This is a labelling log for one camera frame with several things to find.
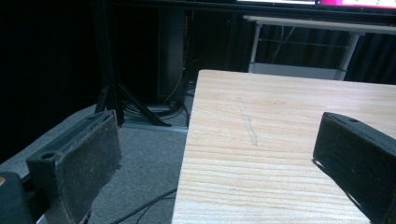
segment wooden table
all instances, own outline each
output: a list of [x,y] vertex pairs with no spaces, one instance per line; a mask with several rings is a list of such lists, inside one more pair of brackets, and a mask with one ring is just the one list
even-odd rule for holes
[[396,86],[201,71],[173,223],[369,223],[311,161],[325,111],[396,138]]

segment pencil mark on table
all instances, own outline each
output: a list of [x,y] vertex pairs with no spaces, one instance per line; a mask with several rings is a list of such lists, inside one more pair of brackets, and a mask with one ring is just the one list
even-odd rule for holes
[[247,126],[247,133],[250,136],[250,142],[253,146],[257,146],[257,134],[254,132],[251,126],[250,117],[247,114],[247,109],[245,107],[244,101],[241,97],[238,97],[239,107],[241,109],[241,115],[244,119],[245,125]]

